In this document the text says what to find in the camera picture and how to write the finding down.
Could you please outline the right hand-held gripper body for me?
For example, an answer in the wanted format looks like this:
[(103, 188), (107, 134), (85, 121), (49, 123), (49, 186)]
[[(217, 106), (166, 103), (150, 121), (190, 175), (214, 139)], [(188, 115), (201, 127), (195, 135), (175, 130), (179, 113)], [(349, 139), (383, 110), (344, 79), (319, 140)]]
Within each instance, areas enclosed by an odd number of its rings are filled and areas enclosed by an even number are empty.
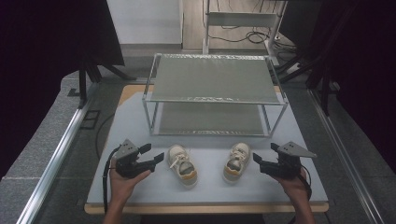
[(270, 176), (293, 179), (302, 168), (301, 158), (315, 158), (317, 155), (290, 141), (279, 146), (277, 162), (264, 161), (261, 172)]

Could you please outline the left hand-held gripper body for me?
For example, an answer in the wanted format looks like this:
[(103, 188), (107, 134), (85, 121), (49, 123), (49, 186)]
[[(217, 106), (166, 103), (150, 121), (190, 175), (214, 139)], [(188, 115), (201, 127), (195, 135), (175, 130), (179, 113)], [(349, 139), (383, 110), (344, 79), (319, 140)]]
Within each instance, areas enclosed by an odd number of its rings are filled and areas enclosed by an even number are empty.
[(137, 161), (140, 154), (139, 147), (136, 147), (129, 139), (126, 139), (121, 145), (120, 149), (115, 154), (116, 171), (126, 178), (134, 178), (139, 174), (150, 170), (155, 171), (156, 166), (141, 166)]

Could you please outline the small beige child's shoe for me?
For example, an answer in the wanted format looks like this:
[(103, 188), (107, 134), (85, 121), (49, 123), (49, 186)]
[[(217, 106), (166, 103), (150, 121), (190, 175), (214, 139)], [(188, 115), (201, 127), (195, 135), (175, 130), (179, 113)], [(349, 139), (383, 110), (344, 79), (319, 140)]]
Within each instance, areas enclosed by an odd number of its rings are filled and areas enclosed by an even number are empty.
[(187, 189), (193, 188), (198, 181), (198, 174), (187, 150), (181, 145), (173, 145), (168, 149), (167, 161), (169, 168), (176, 174), (180, 183)]
[(250, 161), (251, 149), (246, 143), (233, 145), (223, 168), (223, 177), (230, 183), (237, 182), (245, 172)]

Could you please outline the two-tier metal shoe rack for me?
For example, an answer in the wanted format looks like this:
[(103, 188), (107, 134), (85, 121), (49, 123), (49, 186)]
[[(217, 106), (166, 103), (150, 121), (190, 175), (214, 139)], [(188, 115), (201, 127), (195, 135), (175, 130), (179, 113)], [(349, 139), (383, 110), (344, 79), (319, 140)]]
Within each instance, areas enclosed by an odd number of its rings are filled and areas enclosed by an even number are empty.
[(267, 56), (157, 54), (142, 97), (157, 135), (270, 137), (288, 99)]

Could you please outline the person's right hand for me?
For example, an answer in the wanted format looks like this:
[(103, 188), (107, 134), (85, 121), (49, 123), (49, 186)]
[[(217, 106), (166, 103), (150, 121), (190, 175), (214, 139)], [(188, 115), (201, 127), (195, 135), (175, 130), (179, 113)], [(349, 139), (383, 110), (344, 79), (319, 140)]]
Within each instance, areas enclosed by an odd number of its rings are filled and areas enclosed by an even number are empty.
[(304, 184), (306, 182), (306, 173), (304, 169), (300, 170), (300, 176), (303, 180), (298, 176), (293, 179), (275, 177), (275, 180), (282, 186), (284, 192), (293, 204), (308, 203), (308, 191)]

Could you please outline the person's left hand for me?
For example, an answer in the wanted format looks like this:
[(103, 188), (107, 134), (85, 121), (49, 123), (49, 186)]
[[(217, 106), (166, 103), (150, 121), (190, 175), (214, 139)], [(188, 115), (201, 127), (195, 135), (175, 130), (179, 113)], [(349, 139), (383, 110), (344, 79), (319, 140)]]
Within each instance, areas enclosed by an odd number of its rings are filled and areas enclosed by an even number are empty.
[(111, 203), (126, 203), (134, 191), (134, 187), (151, 174), (151, 171), (145, 171), (134, 178), (122, 177), (116, 171), (116, 161), (110, 163), (110, 186), (111, 186)]

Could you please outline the black floor socket plate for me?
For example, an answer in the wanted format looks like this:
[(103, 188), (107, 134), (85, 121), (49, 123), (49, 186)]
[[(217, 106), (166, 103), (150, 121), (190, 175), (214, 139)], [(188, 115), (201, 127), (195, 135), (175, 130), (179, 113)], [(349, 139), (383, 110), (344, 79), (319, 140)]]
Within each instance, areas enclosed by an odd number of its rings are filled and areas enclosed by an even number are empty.
[(94, 130), (99, 120), (100, 110), (88, 110), (81, 125), (81, 130)]

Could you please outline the pale blue table mat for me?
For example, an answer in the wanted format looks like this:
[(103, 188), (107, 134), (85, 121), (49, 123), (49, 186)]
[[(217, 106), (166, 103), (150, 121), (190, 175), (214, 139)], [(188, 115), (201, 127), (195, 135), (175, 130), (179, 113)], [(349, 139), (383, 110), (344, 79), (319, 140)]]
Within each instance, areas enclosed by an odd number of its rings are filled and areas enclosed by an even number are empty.
[(105, 151), (92, 181), (87, 203), (103, 202), (103, 171), (111, 151), (124, 140), (141, 147), (152, 144), (152, 150), (140, 157), (142, 161), (165, 153), (172, 145), (187, 149), (197, 168), (198, 182), (192, 189), (182, 186), (167, 161), (160, 162), (155, 172), (134, 189), (130, 203), (284, 203), (289, 198), (282, 187), (270, 176), (260, 172), (251, 161), (241, 178), (234, 184), (223, 179), (223, 166), (232, 146), (248, 144), (265, 161), (275, 161), (277, 154), (270, 148), (272, 142), (282, 146), (292, 141), (301, 147), (304, 139), (291, 108), (287, 108), (271, 138), (242, 136), (187, 136), (151, 135), (149, 133), (142, 94), (135, 93), (120, 104), (108, 134)]

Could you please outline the black stand legs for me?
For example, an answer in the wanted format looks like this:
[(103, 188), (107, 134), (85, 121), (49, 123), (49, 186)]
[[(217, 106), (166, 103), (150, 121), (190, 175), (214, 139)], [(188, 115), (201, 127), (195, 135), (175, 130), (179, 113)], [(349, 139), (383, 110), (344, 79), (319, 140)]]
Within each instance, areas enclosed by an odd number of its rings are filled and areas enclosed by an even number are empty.
[(281, 77), (279, 79), (280, 83), (286, 83), (299, 75), (302, 75), (305, 72), (310, 71), (310, 75), (305, 82), (305, 86), (309, 90), (313, 90), (317, 87), (318, 84), (321, 84), (321, 90), (319, 91), (319, 103), (322, 111), (325, 113), (326, 116), (329, 115), (328, 111), (328, 100), (329, 94), (331, 93), (331, 73), (330, 73), (330, 60), (329, 60), (330, 50), (324, 48), (320, 51), (318, 56), (303, 65), (302, 67), (298, 68), (294, 72)]
[(135, 80), (135, 77), (126, 75), (113, 64), (105, 63), (97, 57), (84, 56), (80, 61), (78, 69), (79, 108), (82, 108), (88, 102), (86, 77), (89, 77), (93, 83), (99, 83), (102, 79), (102, 75), (98, 69), (99, 65), (103, 66), (118, 77), (126, 80)]

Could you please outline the black curtain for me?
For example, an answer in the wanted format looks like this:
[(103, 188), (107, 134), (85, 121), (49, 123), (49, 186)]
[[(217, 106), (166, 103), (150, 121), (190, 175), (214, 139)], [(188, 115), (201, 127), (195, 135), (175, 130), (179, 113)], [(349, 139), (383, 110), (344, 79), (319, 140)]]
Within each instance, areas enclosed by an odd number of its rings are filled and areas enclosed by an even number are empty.
[(107, 0), (0, 0), (0, 180), (90, 63), (124, 64)]
[(280, 33), (311, 58), (330, 39), (326, 31), (354, 3), (334, 47), (332, 80), (338, 101), (396, 174), (396, 0), (292, 0)]

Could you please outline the white panel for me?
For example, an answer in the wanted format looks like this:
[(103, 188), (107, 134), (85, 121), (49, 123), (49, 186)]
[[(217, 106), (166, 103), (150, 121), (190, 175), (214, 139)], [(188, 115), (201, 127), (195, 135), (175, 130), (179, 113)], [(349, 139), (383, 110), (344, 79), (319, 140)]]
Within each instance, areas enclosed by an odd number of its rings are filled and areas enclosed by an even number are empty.
[(181, 0), (107, 0), (121, 44), (182, 43)]

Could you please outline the white metal stand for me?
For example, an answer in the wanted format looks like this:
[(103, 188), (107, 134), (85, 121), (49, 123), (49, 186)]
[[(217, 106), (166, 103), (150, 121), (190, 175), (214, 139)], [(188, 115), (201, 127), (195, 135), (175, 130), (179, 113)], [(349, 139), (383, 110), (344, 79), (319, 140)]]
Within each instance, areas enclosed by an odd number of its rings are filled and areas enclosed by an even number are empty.
[(203, 3), (204, 40), (203, 54), (209, 52), (209, 27), (210, 26), (240, 26), (240, 27), (266, 27), (270, 37), (264, 41), (264, 46), (273, 65), (279, 65), (274, 52), (275, 37), (282, 21), (287, 1), (281, 1), (276, 13), (242, 13), (242, 12), (211, 12), (210, 0)]

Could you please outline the aluminium floor rail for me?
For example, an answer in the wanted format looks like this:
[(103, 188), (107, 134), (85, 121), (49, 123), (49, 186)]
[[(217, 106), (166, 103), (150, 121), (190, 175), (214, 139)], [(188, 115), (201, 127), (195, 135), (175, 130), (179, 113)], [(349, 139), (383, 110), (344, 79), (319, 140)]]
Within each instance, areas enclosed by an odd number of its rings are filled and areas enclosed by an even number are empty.
[(321, 108), (320, 100), (318, 95), (312, 91), (307, 91), (309, 97), (313, 101), (313, 104), (317, 110), (319, 118), (323, 123), (323, 126), (329, 135), (329, 138), (332, 142), (333, 148), (342, 163), (344, 170), (346, 171), (346, 175), (351, 182), (351, 185), (354, 191), (357, 194), (357, 197), (361, 203), (361, 206), (368, 217), (371, 224), (385, 224), (384, 219), (382, 218), (374, 198), (372, 194), (367, 189), (360, 172), (356, 168), (349, 154), (347, 153), (347, 148), (345, 147), (343, 141), (341, 140), (338, 132), (336, 131), (332, 120), (328, 115), (325, 114), (324, 110)]
[(39, 178), (39, 181), (27, 204), (24, 206), (16, 224), (33, 224), (35, 217), (45, 201), (51, 185), (62, 166), (64, 158), (78, 133), (78, 129), (92, 104), (93, 95), (94, 91), (89, 93), (88, 99), (85, 101), (83, 106), (80, 106), (71, 118), (71, 121), (69, 122), (59, 144), (54, 150), (43, 175)]

